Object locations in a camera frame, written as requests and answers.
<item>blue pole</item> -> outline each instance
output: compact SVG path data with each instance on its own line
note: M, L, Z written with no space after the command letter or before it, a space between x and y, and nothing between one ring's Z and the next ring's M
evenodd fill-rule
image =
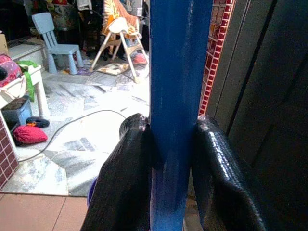
M151 0L151 231L181 231L212 0Z

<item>white table leg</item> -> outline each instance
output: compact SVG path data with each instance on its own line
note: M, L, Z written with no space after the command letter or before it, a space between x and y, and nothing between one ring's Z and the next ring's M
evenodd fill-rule
M39 77L38 83L34 86L35 86L35 92L37 93L37 97L38 97L39 117L49 120L50 112L49 112L49 108L48 108L48 104L46 100L42 76Z

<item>marble floor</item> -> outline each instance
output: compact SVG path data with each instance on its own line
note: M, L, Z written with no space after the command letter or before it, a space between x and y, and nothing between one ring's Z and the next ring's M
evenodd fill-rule
M99 61L97 67L104 64ZM141 80L138 84L132 81L130 70L118 76L99 72L90 76L72 76L61 70L56 75L43 72L51 113L50 126L43 130L49 139L18 147L18 160L38 153L60 126L80 116L104 109L117 111L124 117L135 113L148 116L149 69L145 65L136 65L135 69ZM31 103L31 109L37 116L35 103ZM119 141L118 130L123 120L116 113L99 112L65 126L42 154L20 163L2 192L87 196L91 182Z

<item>pink bag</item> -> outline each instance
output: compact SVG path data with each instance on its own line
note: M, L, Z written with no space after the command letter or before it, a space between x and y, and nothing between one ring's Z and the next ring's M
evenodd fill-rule
M0 87L7 85L21 76L21 69L9 56L6 54L0 54L0 67L4 68L8 75L0 81Z

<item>terracotta floor tile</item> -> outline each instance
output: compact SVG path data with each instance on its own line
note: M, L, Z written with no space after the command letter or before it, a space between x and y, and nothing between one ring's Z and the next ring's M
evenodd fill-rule
M52 231L64 197L6 194L0 201L1 231Z
M53 231L79 231L86 212L86 198L67 197Z

